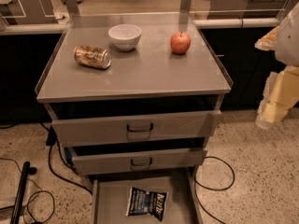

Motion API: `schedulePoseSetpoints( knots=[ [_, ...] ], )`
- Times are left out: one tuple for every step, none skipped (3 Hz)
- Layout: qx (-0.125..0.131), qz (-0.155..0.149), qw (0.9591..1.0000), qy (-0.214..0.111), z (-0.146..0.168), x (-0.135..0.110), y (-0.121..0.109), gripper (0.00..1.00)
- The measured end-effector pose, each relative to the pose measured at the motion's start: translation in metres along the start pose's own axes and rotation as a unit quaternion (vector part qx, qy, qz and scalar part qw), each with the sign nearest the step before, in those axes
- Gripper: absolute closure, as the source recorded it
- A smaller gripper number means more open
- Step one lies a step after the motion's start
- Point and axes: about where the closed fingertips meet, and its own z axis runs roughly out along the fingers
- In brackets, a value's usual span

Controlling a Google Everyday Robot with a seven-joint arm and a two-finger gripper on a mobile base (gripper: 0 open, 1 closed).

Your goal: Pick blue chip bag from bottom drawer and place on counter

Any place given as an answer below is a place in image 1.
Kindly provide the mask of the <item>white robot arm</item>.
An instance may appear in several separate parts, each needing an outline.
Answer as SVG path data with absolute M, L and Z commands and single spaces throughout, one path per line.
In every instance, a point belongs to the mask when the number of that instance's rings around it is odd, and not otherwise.
M 281 122 L 299 102 L 299 4 L 255 43 L 255 48 L 275 52 L 277 61 L 285 64 L 283 71 L 271 72 L 263 89 L 256 125 L 270 129 Z

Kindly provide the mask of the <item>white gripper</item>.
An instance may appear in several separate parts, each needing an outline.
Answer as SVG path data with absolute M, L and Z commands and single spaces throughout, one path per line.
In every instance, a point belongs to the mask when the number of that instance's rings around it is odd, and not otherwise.
M 278 26 L 260 38 L 256 49 L 269 51 L 276 48 Z M 280 73 L 271 72 L 263 90 L 255 123 L 268 130 L 281 122 L 299 101 L 299 67 L 287 65 Z

